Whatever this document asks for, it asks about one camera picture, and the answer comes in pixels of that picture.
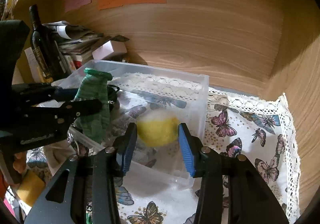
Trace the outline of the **butterfly print lace cloth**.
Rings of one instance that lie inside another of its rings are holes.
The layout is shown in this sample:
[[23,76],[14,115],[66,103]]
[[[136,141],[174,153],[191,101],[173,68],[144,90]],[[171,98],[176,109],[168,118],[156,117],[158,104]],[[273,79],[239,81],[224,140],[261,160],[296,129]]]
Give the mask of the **butterfly print lace cloth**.
[[[82,144],[72,129],[67,141],[28,152],[30,167],[37,166],[46,180],[71,152],[94,155],[99,150]],[[243,154],[266,181],[289,223],[299,218],[300,158],[287,99],[265,101],[230,91],[208,89],[203,144],[224,156]],[[116,182],[122,223],[193,223],[200,183],[181,189],[148,177],[132,165],[129,175]]]

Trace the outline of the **clear plastic storage bin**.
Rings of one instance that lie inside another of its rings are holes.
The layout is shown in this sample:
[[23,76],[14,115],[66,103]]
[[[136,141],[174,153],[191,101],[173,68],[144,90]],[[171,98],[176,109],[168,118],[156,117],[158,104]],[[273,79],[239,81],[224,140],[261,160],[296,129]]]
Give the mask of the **clear plastic storage bin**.
[[[208,76],[147,65],[91,60],[59,86],[64,89],[80,87],[85,68],[110,73],[113,79],[109,84],[116,86],[118,98],[104,138],[93,141],[79,135],[77,139],[82,144],[98,150],[109,146],[125,133],[129,123],[136,123],[157,109],[163,112],[163,116],[173,116],[185,123],[193,136],[204,137]],[[181,189],[190,188],[194,183],[185,169],[177,141],[152,148],[139,139],[132,160],[133,165],[146,170],[148,177],[155,176],[163,183]]]

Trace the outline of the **dark wine bottle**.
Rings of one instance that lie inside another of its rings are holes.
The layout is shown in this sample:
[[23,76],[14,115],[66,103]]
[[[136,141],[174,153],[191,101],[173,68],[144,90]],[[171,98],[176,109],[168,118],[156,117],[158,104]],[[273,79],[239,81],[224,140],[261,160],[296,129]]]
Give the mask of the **dark wine bottle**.
[[67,71],[61,60],[56,43],[50,30],[42,25],[37,5],[29,8],[33,33],[30,44],[33,54],[44,74],[47,82],[54,82],[67,77]]

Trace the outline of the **stack of papers and books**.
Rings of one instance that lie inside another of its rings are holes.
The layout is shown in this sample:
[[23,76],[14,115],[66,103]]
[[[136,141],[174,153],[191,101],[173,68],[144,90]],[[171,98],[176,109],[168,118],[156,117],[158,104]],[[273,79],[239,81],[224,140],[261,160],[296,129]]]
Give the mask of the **stack of papers and books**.
[[44,24],[53,36],[58,51],[62,54],[70,71],[75,71],[90,60],[94,60],[92,52],[108,41],[124,44],[129,39],[122,35],[107,36],[96,33],[82,25],[72,25],[67,21]]

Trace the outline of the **small white cardboard box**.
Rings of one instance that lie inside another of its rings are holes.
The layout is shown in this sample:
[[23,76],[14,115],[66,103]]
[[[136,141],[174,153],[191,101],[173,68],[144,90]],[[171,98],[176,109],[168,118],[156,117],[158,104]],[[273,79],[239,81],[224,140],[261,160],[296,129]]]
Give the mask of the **small white cardboard box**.
[[127,49],[123,42],[108,41],[92,52],[94,60],[110,60],[112,57],[124,55]]

